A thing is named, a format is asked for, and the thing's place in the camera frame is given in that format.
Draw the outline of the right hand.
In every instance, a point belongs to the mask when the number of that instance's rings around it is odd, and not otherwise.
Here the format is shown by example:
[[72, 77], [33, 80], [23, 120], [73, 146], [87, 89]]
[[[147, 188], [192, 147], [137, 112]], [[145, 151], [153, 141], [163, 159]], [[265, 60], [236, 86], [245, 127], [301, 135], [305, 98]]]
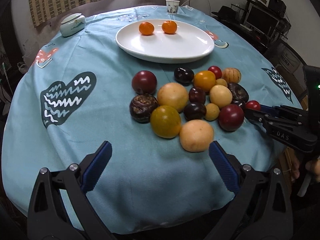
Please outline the right hand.
[[[291, 181], [295, 181], [296, 179], [299, 178], [299, 176], [300, 176], [299, 167], [300, 167], [300, 161], [294, 155], [291, 158]], [[319, 183], [319, 181], [320, 181], [320, 161], [319, 161], [319, 159], [307, 162], [305, 165], [305, 169], [307, 171], [310, 171], [314, 175], [315, 181]]]

